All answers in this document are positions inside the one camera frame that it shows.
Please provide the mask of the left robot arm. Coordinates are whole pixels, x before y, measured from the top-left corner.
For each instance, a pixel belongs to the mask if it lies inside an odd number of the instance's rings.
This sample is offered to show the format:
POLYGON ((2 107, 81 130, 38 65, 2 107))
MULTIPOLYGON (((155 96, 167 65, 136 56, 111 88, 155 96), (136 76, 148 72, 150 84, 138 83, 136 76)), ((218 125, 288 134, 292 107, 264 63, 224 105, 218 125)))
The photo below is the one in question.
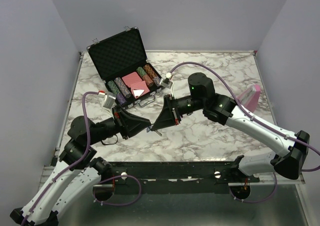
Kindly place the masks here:
POLYGON ((99 123, 92 122, 86 114, 75 118, 68 131, 70 140, 51 175, 29 203, 10 213, 11 219, 19 225, 58 225, 77 197, 112 176, 110 164, 95 157, 92 145, 118 133, 124 139, 131 138, 150 125, 148 119, 120 106, 113 107, 112 117, 99 123))

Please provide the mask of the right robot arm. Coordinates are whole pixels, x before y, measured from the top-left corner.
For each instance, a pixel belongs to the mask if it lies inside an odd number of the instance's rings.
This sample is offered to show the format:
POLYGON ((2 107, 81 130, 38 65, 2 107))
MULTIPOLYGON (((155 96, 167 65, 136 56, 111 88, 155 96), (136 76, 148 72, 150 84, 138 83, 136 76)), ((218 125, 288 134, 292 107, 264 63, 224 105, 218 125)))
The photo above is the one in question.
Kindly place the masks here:
POLYGON ((167 95, 163 98, 163 108, 151 131, 178 125, 183 115, 202 110, 210 121, 237 129, 271 149, 271 152, 255 156, 239 156, 230 169, 234 181, 243 181, 247 176, 258 173, 276 172, 296 180, 308 154, 304 145, 310 136, 304 131, 298 133, 284 130, 269 123, 226 95, 215 92, 211 78, 203 73, 193 73, 188 77, 190 95, 179 99, 167 95))

